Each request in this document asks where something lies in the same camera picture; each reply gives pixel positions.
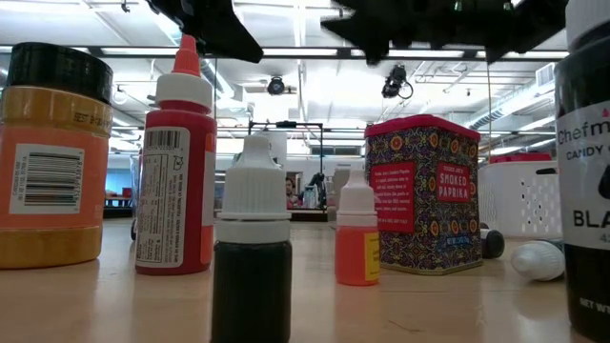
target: white object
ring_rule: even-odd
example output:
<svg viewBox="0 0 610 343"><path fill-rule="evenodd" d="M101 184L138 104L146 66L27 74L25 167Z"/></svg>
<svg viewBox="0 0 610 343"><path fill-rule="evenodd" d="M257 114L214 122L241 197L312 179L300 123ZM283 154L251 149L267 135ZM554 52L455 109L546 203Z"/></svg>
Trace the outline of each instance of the white object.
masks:
<svg viewBox="0 0 610 343"><path fill-rule="evenodd" d="M545 241L531 241L516 248L511 256L515 271L530 280L549 281L563 274L563 252Z"/></svg>
<svg viewBox="0 0 610 343"><path fill-rule="evenodd" d="M559 238L559 176L536 174L556 161L495 163L478 171L480 221L505 237Z"/></svg>
<svg viewBox="0 0 610 343"><path fill-rule="evenodd" d="M222 242L259 244L290 238L286 211L286 172L269 154L269 139L244 138L239 161L225 175L222 212L216 238Z"/></svg>
<svg viewBox="0 0 610 343"><path fill-rule="evenodd" d="M194 75L172 72L159 76L154 102L164 100L188 101L211 109L214 106L212 85Z"/></svg>
<svg viewBox="0 0 610 343"><path fill-rule="evenodd" d="M590 30L610 21L610 1L570 0L565 8L568 47Z"/></svg>
<svg viewBox="0 0 610 343"><path fill-rule="evenodd" d="M375 193L366 183L363 170L351 170L347 184L341 189L338 226L376 227Z"/></svg>

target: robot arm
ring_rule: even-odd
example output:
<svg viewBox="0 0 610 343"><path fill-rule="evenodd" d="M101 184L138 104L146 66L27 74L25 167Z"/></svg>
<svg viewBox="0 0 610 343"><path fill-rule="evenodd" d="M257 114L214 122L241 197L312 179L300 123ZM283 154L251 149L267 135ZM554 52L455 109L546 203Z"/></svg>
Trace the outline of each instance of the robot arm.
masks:
<svg viewBox="0 0 610 343"><path fill-rule="evenodd" d="M234 14L232 0L146 0L197 39L199 52L257 63L262 48ZM568 0L337 0L354 15L322 22L327 30L364 50L377 64L392 43L432 49L448 44L483 46L489 63L508 51L527 52L565 27Z"/></svg>

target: dark liquid bottle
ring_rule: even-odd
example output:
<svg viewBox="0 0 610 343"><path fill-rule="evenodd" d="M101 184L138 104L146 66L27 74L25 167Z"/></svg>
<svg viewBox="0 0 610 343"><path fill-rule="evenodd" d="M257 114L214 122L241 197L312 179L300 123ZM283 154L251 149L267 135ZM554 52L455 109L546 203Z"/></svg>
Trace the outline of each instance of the dark liquid bottle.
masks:
<svg viewBox="0 0 610 343"><path fill-rule="evenodd" d="M293 247L286 172L262 135L244 138L227 170L216 223L212 343L288 343Z"/></svg>
<svg viewBox="0 0 610 343"><path fill-rule="evenodd" d="M610 342L610 1L572 0L566 19L556 108L568 308L579 333Z"/></svg>

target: orange container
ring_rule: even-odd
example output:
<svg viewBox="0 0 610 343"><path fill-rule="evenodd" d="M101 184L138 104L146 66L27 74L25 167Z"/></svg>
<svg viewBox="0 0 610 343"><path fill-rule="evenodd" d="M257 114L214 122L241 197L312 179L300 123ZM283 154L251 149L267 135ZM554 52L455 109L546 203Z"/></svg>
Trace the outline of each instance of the orange container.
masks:
<svg viewBox="0 0 610 343"><path fill-rule="evenodd" d="M0 269L92 260L101 249L112 70L77 50L12 50L0 122Z"/></svg>

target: black lid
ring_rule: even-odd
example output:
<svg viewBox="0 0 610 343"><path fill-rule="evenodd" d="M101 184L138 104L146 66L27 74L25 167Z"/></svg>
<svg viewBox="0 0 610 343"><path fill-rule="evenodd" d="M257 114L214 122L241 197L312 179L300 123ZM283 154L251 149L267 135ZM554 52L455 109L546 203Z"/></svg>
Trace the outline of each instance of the black lid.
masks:
<svg viewBox="0 0 610 343"><path fill-rule="evenodd" d="M85 52L47 43L12 47L7 87L35 86L81 94L110 104L112 69Z"/></svg>

